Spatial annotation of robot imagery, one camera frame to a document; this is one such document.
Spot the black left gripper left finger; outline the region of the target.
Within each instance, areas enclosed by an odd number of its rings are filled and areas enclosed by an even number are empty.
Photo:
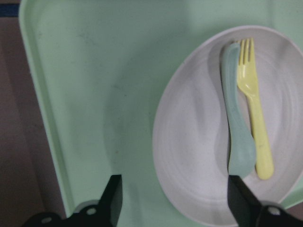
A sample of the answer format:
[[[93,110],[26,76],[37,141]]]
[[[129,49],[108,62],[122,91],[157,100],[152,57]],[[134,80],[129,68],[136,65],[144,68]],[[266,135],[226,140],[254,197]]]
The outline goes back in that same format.
[[[67,218],[69,227],[115,227],[123,203],[122,176],[112,175],[98,200],[89,200],[76,207]]]

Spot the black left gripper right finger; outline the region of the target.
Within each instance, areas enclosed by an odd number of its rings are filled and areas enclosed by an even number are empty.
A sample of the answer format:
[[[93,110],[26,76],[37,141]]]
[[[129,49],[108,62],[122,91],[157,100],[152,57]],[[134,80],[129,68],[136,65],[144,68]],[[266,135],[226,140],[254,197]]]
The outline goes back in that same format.
[[[239,227],[255,227],[261,212],[261,202],[237,175],[228,177],[228,207]]]

